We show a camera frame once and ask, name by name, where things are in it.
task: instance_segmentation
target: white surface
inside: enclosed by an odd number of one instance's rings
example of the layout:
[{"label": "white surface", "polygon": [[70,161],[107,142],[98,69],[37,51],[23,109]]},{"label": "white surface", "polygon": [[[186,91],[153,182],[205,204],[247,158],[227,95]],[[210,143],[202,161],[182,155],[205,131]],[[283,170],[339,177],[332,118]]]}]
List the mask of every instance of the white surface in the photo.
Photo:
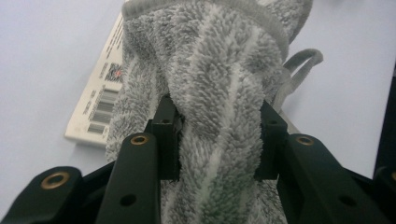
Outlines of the white surface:
[{"label": "white surface", "polygon": [[122,3],[0,1],[0,219],[45,170],[106,164],[103,148],[64,132]]},{"label": "white surface", "polygon": [[[0,218],[39,173],[59,165],[85,175],[104,150],[64,139],[121,0],[0,1]],[[396,50],[392,0],[316,0],[290,54],[323,51],[325,62],[283,109],[347,168],[371,175]]]}]

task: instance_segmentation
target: gray towel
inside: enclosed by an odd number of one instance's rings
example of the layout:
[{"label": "gray towel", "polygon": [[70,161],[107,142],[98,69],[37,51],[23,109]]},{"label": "gray towel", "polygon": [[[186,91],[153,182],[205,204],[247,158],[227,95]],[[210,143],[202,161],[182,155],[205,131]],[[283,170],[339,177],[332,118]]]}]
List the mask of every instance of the gray towel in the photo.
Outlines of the gray towel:
[{"label": "gray towel", "polygon": [[[106,146],[117,158],[170,93],[185,117],[180,180],[162,181],[162,223],[284,223],[275,181],[256,182],[260,108],[285,97],[321,62],[287,63],[312,0],[132,0],[124,17],[123,85]],[[307,61],[293,77],[295,68]]]}]

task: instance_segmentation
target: black object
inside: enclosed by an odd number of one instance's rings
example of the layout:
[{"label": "black object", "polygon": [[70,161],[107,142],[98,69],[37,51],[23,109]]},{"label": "black object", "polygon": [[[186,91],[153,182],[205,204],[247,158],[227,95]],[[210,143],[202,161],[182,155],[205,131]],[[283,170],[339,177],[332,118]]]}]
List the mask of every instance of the black object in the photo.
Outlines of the black object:
[{"label": "black object", "polygon": [[[36,176],[2,223],[161,223],[160,180],[179,179],[182,118],[168,95],[143,133],[123,141],[116,162],[81,177],[73,167]],[[289,223],[396,222],[396,172],[375,180],[345,170],[316,138],[287,133],[264,102],[262,162],[254,177],[278,179]]]}]

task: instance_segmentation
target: fold in towel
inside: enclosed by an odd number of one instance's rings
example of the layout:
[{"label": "fold in towel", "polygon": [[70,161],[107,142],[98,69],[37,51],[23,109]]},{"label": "fold in towel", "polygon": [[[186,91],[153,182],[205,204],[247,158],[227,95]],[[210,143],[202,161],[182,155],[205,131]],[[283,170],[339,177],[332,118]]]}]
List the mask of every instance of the fold in towel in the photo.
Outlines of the fold in towel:
[{"label": "fold in towel", "polygon": [[[123,85],[106,156],[143,132],[163,95],[185,117],[180,180],[162,181],[162,223],[285,223],[275,181],[254,181],[260,108],[277,111],[322,61],[284,64],[312,0],[132,0],[124,17]],[[299,65],[305,63],[296,75]]]}]

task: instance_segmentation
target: gray fabric loop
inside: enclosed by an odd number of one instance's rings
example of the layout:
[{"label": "gray fabric loop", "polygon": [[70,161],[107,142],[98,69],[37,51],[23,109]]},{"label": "gray fabric loop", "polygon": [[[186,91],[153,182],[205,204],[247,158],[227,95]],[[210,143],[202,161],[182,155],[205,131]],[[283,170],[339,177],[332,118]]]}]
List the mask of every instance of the gray fabric loop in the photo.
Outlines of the gray fabric loop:
[{"label": "gray fabric loop", "polygon": [[285,64],[284,68],[289,70],[292,74],[299,66],[305,63],[298,72],[291,77],[287,82],[280,86],[276,93],[275,100],[273,102],[273,109],[276,112],[280,111],[283,102],[286,97],[292,94],[301,85],[304,79],[308,76],[309,71],[312,67],[323,61],[323,55],[317,49],[305,49],[294,54]]}]

